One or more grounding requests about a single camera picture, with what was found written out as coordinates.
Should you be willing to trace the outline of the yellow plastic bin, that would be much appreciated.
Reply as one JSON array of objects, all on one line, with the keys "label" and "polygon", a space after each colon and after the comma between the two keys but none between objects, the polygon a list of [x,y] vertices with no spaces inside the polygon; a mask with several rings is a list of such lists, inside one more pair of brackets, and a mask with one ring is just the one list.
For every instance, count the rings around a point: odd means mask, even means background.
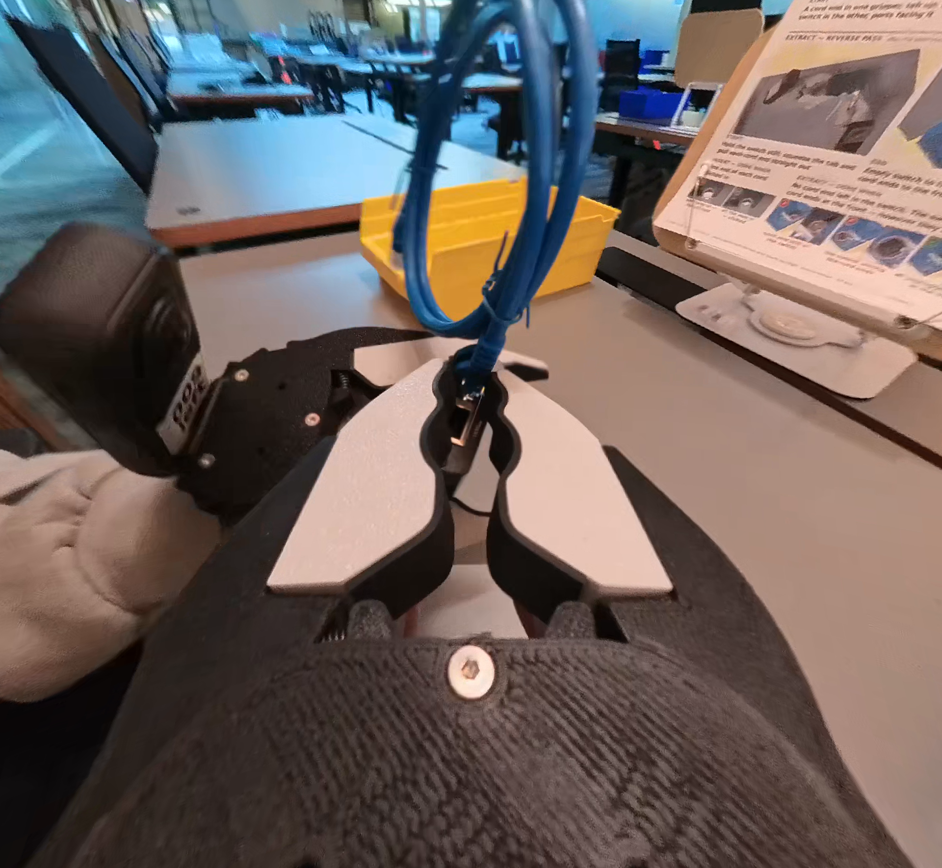
[{"label": "yellow plastic bin", "polygon": [[[439,307],[460,320],[477,307],[485,281],[502,266],[524,212],[526,178],[500,179],[436,189],[430,202],[428,277]],[[393,250],[393,228],[403,194],[363,202],[361,252],[383,282],[407,297],[405,273]],[[559,255],[536,296],[585,285],[595,275],[618,209],[579,198]]]}]

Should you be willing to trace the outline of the rounded cardboard panel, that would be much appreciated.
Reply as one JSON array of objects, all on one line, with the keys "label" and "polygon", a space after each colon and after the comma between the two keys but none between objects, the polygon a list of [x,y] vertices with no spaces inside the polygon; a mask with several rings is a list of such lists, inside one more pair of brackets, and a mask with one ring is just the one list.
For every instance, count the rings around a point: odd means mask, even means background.
[{"label": "rounded cardboard panel", "polygon": [[763,27],[760,8],[688,14],[677,41],[675,84],[727,83]]}]

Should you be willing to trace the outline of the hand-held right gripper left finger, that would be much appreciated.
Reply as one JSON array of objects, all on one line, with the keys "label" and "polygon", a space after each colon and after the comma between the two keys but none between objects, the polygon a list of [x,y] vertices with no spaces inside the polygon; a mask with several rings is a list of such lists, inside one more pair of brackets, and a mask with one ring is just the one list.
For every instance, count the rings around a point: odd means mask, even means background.
[{"label": "hand-held right gripper left finger", "polygon": [[433,358],[336,436],[266,587],[279,595],[429,596],[453,566],[445,485],[453,369]]}]

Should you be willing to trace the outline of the printed instruction sheet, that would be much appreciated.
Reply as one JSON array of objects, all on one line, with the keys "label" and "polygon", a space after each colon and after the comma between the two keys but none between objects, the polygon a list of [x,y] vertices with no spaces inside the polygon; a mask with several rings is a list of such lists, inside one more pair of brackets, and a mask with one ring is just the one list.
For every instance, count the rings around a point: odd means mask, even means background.
[{"label": "printed instruction sheet", "polygon": [[793,0],[726,86],[659,240],[940,331],[941,0]]}]

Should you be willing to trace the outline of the clear acrylic sign holder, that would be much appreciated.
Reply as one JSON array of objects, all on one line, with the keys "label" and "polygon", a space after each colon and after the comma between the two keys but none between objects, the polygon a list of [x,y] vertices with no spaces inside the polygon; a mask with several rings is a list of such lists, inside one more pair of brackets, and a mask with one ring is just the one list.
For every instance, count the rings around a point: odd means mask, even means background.
[{"label": "clear acrylic sign holder", "polygon": [[671,120],[672,127],[699,130],[723,90],[724,84],[721,82],[691,81],[677,104]]}]

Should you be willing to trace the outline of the instruction sheet on stand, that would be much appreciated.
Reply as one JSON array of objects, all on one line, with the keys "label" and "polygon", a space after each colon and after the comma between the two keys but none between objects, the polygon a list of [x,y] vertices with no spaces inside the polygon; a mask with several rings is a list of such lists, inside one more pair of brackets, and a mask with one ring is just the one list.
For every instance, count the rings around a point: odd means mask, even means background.
[{"label": "instruction sheet on stand", "polygon": [[658,202],[667,252],[940,360],[940,169],[901,129],[940,35],[787,14],[733,72]]}]

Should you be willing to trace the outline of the black office chair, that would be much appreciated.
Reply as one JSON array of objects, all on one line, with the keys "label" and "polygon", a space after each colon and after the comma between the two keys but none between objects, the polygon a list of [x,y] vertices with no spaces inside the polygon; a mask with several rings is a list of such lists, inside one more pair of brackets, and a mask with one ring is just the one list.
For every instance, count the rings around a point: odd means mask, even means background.
[{"label": "black office chair", "polygon": [[154,133],[124,107],[74,35],[62,26],[36,26],[11,15],[6,24],[41,73],[139,189],[149,194],[158,155]]}]

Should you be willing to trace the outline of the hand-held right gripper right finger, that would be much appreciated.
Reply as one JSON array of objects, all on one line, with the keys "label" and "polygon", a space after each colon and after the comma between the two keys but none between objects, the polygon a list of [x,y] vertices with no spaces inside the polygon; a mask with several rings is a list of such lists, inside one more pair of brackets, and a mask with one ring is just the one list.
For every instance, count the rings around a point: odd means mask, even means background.
[{"label": "hand-held right gripper right finger", "polygon": [[501,368],[489,381],[497,489],[486,549],[513,600],[668,596],[674,585],[598,438]]}]

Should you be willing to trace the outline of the person's left forearm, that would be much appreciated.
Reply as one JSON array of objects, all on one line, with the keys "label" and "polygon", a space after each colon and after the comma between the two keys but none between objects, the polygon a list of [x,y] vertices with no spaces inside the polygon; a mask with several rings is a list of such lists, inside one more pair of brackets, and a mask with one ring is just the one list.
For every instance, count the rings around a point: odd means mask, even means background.
[{"label": "person's left forearm", "polygon": [[1,697],[53,697],[142,639],[218,547],[169,478],[102,450],[1,453]]}]

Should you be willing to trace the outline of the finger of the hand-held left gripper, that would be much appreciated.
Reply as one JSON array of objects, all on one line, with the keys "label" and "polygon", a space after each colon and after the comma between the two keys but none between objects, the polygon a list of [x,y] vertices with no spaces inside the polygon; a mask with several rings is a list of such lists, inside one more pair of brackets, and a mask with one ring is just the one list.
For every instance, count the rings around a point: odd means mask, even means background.
[{"label": "finger of the hand-held left gripper", "polygon": [[[448,362],[465,351],[473,352],[470,340],[443,337],[419,337],[406,341],[359,347],[354,350],[352,368],[372,386],[389,388],[432,359]],[[540,358],[503,349],[497,370],[511,371],[526,382],[547,380],[549,367]]]}]

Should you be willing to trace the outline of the grey table with wooden edge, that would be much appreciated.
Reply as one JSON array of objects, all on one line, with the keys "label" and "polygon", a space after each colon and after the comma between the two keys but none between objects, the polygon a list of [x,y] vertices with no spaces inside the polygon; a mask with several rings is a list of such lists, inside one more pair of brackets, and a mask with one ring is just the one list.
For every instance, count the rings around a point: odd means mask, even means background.
[{"label": "grey table with wooden edge", "polygon": [[417,132],[377,115],[166,127],[146,227],[174,249],[355,224],[403,187]]}]

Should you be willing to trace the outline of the black ethernet splitter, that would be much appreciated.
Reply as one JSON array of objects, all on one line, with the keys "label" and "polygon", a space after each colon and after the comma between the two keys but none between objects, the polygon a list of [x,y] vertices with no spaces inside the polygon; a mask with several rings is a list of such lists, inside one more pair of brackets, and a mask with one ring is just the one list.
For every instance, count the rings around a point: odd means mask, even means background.
[{"label": "black ethernet splitter", "polygon": [[456,399],[448,416],[451,447],[443,465],[449,480],[457,482],[470,472],[488,424],[487,413],[484,390]]}]

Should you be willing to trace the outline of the blue plastic bin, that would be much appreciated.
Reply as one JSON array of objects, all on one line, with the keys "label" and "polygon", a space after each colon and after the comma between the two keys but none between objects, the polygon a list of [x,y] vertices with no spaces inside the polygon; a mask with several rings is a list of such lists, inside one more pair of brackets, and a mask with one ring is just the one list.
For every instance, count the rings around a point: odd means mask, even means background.
[{"label": "blue plastic bin", "polygon": [[623,90],[617,112],[620,118],[669,122],[676,114],[682,97],[683,92],[665,92],[649,87]]}]

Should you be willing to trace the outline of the white stand base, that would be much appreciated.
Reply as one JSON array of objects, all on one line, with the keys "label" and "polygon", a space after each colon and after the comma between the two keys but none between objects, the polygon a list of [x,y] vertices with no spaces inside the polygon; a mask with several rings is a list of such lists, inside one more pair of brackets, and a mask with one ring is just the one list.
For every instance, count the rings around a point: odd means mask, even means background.
[{"label": "white stand base", "polygon": [[726,283],[676,305],[727,344],[854,400],[869,400],[917,362],[910,349],[754,287]]}]

